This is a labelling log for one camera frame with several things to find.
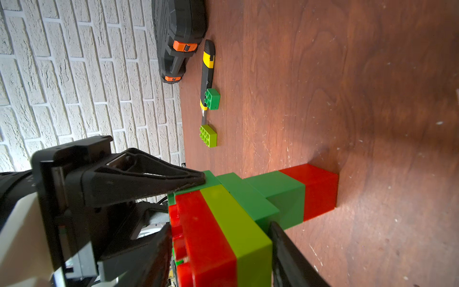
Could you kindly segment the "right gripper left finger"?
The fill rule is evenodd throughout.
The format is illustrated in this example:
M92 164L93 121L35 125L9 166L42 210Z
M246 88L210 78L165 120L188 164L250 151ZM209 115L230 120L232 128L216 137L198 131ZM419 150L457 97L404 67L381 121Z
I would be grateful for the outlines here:
M172 256L172 229L166 224L159 232L144 236L143 246L130 258L129 270L118 280L120 287L164 287Z

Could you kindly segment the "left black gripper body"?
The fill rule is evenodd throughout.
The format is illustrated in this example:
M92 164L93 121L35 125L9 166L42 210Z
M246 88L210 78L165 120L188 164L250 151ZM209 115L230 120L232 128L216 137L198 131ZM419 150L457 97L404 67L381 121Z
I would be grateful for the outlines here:
M88 206L84 174L112 157L112 136L93 136L32 156L32 174L57 280L115 280L118 256L106 250L118 229L118 205Z

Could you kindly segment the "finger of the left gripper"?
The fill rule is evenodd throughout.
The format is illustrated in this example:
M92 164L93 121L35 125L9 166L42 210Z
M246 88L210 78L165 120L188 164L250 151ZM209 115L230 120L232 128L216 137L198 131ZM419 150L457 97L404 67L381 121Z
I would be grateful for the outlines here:
M66 176L69 206L112 206L203 184L203 172L172 165L139 149L101 152Z
M109 207L109 240L97 261L101 282L118 282L129 270L130 258L143 246L142 238L169 223L167 206L149 202L120 203Z

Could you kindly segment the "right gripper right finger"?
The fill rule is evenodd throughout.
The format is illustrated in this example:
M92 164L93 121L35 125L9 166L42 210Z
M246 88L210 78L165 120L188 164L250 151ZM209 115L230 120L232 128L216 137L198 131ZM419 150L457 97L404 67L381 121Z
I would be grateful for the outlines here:
M329 287L275 221L270 223L270 239L274 287Z

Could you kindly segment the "lime 2x4 lego brick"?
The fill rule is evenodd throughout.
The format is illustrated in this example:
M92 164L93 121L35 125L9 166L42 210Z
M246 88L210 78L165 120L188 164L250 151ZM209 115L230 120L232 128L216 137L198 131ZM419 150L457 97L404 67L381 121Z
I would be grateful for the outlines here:
M207 124L200 126L200 138L209 148L217 146L217 133Z

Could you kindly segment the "red 2x4 lego brick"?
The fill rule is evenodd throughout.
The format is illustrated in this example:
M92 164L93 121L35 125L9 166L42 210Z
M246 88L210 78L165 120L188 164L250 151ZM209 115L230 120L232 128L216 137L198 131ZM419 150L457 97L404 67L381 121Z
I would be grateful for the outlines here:
M169 207L180 287L236 287L237 260L200 191Z

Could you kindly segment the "green 2x4 lego brick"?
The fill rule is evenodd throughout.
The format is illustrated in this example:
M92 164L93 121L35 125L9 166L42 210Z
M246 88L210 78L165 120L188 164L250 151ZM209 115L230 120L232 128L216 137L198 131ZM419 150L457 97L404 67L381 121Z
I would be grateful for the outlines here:
M271 222L279 219L279 209L235 173L220 175L217 179L257 225L268 234Z

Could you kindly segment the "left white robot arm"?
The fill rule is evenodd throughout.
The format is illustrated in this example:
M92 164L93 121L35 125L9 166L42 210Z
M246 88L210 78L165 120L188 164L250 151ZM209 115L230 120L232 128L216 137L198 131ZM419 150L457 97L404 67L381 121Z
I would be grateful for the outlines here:
M1 173L1 285L163 287L172 227L152 227L167 208L147 202L202 185L203 172L136 148L111 151L112 137L37 151L31 169Z

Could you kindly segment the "small red lego brick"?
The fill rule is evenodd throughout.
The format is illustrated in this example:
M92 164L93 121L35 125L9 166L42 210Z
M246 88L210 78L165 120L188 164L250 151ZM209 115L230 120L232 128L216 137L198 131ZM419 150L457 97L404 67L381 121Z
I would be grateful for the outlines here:
M289 167L280 172L305 185L303 221L335 209L338 195L338 174L310 164Z

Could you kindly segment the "small dark green lego brick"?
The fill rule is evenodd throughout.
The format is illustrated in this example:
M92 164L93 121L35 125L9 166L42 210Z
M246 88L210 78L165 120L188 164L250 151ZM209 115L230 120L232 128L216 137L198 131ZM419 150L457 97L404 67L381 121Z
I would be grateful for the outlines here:
M284 230L303 222L306 193L303 183L280 171L246 178L245 181L279 210L276 221Z

